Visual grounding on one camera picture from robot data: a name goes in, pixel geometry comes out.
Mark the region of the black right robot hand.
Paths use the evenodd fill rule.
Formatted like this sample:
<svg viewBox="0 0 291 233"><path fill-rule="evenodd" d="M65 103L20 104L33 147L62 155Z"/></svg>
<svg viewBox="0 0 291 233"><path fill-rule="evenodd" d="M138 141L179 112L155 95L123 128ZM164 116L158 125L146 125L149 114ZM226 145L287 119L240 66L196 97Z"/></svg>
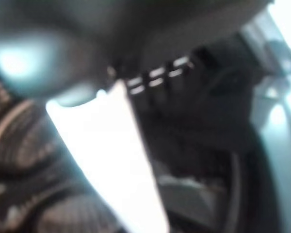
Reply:
<svg viewBox="0 0 291 233"><path fill-rule="evenodd" d="M266 0L0 0L0 78L46 100L87 180L130 233L168 233L124 79L238 30Z"/></svg>

